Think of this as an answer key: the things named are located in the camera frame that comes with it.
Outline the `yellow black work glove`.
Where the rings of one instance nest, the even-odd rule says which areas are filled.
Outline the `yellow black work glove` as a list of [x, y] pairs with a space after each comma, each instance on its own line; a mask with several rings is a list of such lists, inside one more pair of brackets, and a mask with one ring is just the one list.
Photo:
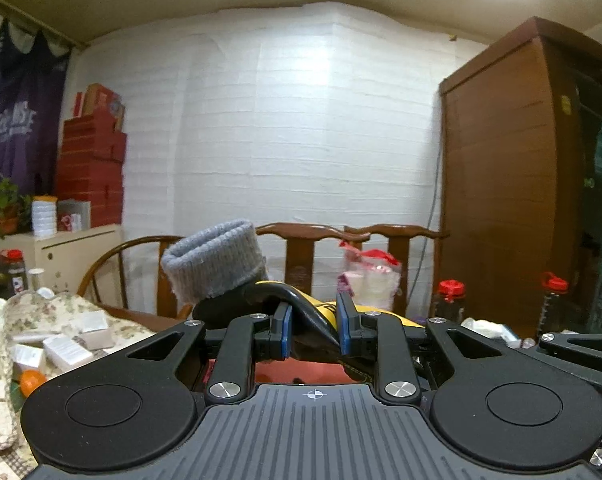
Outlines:
[[[289, 358], [299, 361], [341, 364], [347, 370], [356, 370], [371, 382], [374, 367], [371, 363], [352, 362], [341, 356], [337, 326], [336, 300], [320, 302], [303, 294], [291, 285], [274, 281], [258, 281], [237, 287], [216, 298], [205, 299], [194, 307], [192, 315], [202, 324], [194, 358], [202, 363], [215, 359], [218, 346], [224, 338], [229, 323], [235, 318], [252, 313], [273, 315], [282, 302], [292, 307], [291, 352]], [[356, 306], [358, 312], [383, 311], [371, 307]], [[409, 350], [418, 377], [416, 352], [411, 346], [420, 347], [426, 340], [424, 329], [392, 312], [404, 325]]]

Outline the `grey knitted sock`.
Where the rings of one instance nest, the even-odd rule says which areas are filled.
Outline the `grey knitted sock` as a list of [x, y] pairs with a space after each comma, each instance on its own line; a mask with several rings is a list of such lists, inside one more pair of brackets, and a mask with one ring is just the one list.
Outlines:
[[266, 258], [254, 225], [227, 221], [194, 233], [167, 248], [161, 266], [181, 304], [222, 296], [242, 285], [266, 280]]

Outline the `pink plastic basin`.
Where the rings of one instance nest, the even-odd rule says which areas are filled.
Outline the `pink plastic basin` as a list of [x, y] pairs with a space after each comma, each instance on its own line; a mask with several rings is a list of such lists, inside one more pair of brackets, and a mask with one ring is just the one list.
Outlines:
[[305, 384], [339, 385], [368, 382], [369, 378], [356, 370], [347, 370], [341, 364], [299, 361], [287, 358], [283, 361], [255, 361], [254, 384]]

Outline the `plastic bag of cups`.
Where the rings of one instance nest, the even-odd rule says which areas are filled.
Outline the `plastic bag of cups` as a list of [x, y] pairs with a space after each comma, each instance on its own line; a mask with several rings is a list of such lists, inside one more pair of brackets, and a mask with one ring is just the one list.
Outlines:
[[356, 304], [391, 311], [402, 264], [381, 249], [361, 250], [341, 242], [343, 269], [338, 276], [338, 292], [347, 292]]

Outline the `brown bottle red lid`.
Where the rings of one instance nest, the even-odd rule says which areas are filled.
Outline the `brown bottle red lid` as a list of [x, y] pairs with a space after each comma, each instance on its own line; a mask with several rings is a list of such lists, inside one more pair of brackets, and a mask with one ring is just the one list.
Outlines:
[[463, 282], [440, 281], [434, 294], [433, 315], [460, 324], [464, 319], [465, 298], [466, 285]]

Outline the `wooden chair left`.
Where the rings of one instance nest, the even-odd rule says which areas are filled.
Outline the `wooden chair left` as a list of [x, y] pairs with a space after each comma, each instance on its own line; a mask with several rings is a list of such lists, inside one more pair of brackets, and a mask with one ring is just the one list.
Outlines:
[[258, 226], [258, 236], [273, 235], [286, 242], [284, 282], [305, 292], [312, 293], [315, 244], [321, 240], [338, 240], [352, 245], [370, 239], [368, 232], [348, 233], [325, 224], [274, 222]]

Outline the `wooden chair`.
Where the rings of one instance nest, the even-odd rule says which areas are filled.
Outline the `wooden chair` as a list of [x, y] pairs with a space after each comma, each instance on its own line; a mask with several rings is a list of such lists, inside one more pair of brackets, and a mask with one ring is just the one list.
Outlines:
[[325, 224], [274, 222], [258, 226], [258, 236], [273, 235], [286, 242], [284, 282], [305, 292], [312, 293], [315, 244], [321, 240], [338, 240], [352, 245], [370, 239], [368, 232], [348, 233]]
[[344, 226], [343, 231], [352, 235], [363, 235], [361, 242], [354, 243], [357, 248], [363, 247], [363, 242], [370, 239], [371, 235], [380, 235], [388, 240], [389, 253], [397, 258], [402, 264], [401, 277], [398, 282], [398, 292], [392, 306], [392, 311], [395, 314], [407, 314], [410, 304], [410, 298], [414, 296], [414, 291], [409, 288], [409, 271], [408, 260], [410, 254], [410, 242], [417, 237], [423, 237], [430, 240], [433, 245], [433, 266], [432, 278], [429, 285], [429, 300], [424, 304], [427, 310], [423, 312], [424, 318], [428, 314], [434, 312], [434, 295], [440, 281], [440, 266], [443, 240], [450, 236], [450, 232], [433, 231], [424, 226], [408, 226], [408, 224], [389, 224], [377, 223], [373, 226], [365, 226], [364, 228], [353, 228], [352, 226]]

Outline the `wooden chair right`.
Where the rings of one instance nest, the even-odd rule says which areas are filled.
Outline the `wooden chair right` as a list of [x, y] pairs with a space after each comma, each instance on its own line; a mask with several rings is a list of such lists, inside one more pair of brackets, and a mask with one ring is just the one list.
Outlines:
[[353, 228], [352, 226], [344, 226], [343, 231], [352, 235], [363, 235], [361, 242], [354, 243], [357, 248], [363, 247], [363, 242], [370, 239], [371, 235], [380, 235], [388, 240], [389, 253], [397, 258], [402, 264], [401, 277], [398, 282], [398, 292], [392, 306], [392, 311], [395, 314], [407, 314], [410, 304], [410, 298], [414, 296], [414, 291], [409, 288], [409, 271], [408, 260], [410, 254], [410, 242], [417, 237], [423, 237], [430, 240], [433, 245], [433, 266], [432, 278], [429, 285], [429, 300], [424, 304], [427, 310], [423, 312], [424, 318], [428, 314], [434, 312], [434, 295], [440, 281], [440, 266], [443, 240], [450, 236], [450, 232], [433, 231], [424, 226], [408, 226], [408, 224], [389, 224], [377, 223], [373, 226], [365, 226], [364, 228]]

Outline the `white small box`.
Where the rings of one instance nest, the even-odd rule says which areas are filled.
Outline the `white small box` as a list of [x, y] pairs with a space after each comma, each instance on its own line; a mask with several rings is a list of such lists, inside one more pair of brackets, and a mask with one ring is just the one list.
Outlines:
[[66, 335], [54, 335], [43, 340], [46, 357], [63, 373], [75, 370], [95, 359], [94, 354]]

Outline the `white cabinet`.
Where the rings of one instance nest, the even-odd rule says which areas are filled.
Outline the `white cabinet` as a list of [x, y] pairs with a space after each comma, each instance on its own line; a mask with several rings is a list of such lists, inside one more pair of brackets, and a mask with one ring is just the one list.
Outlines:
[[122, 241], [122, 226], [118, 224], [58, 232], [47, 238], [36, 238], [32, 233], [13, 234], [0, 237], [0, 254], [20, 250], [28, 270], [44, 270], [45, 286], [55, 292], [77, 292], [92, 264]]

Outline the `orange fruit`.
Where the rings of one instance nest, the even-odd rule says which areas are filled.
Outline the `orange fruit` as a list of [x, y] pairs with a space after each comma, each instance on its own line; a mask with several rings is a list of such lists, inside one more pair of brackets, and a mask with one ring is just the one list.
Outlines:
[[47, 377], [39, 370], [24, 370], [19, 377], [19, 388], [21, 393], [28, 398], [46, 381]]

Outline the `stack of red boxes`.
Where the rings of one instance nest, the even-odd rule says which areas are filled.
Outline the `stack of red boxes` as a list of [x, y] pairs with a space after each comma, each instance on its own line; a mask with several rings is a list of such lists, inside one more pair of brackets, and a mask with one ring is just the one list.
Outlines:
[[77, 93], [74, 116], [63, 123], [54, 192], [90, 205], [90, 224], [122, 222], [127, 136], [121, 97], [103, 84]]

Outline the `brown wooden wardrobe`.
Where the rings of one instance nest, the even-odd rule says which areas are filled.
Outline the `brown wooden wardrobe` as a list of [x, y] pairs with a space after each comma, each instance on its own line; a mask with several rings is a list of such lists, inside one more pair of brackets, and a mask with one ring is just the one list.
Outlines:
[[472, 318], [536, 331], [546, 273], [602, 332], [602, 45], [529, 18], [441, 84], [442, 278]]

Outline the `potted green plant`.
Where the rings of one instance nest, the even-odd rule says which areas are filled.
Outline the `potted green plant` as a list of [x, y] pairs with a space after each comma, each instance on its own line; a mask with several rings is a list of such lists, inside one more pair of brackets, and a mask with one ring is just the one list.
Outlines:
[[32, 196], [21, 194], [13, 180], [0, 179], [0, 237], [28, 228], [31, 221]]

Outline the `purple hanging jersey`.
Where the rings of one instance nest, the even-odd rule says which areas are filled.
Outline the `purple hanging jersey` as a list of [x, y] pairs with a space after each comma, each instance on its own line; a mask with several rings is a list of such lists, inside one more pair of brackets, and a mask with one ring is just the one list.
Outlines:
[[44, 34], [21, 49], [11, 24], [0, 25], [0, 180], [20, 193], [54, 190], [58, 135], [70, 55], [56, 55]]

